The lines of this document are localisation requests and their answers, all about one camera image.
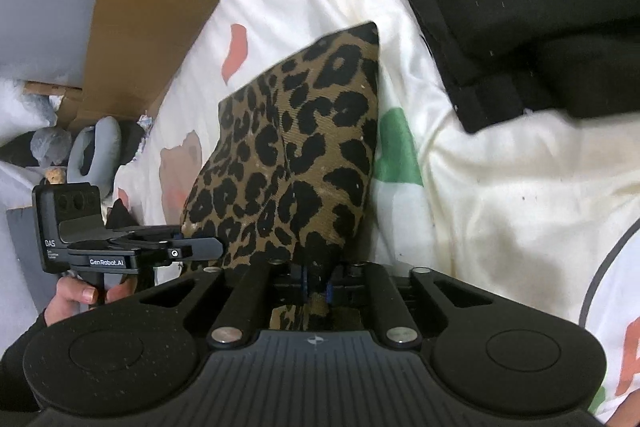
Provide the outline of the person left hand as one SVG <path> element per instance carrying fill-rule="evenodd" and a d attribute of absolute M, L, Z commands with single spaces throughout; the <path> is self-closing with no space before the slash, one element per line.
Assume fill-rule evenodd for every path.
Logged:
<path fill-rule="evenodd" d="M 137 285 L 137 277 L 123 277 L 119 284 L 106 292 L 105 302 L 114 303 L 134 295 Z M 56 283 L 55 295 L 44 309 L 44 323 L 50 326 L 69 319 L 81 305 L 96 305 L 98 297 L 98 290 L 87 282 L 76 277 L 62 277 Z"/>

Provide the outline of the black sleeve left forearm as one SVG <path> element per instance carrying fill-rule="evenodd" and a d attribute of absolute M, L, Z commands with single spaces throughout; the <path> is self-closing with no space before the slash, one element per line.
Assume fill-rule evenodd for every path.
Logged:
<path fill-rule="evenodd" d="M 3 353 L 0 364 L 2 411 L 37 412 L 39 410 L 39 405 L 25 377 L 23 360 L 29 343 L 46 327 L 44 313 L 40 313 L 35 323 Z"/>

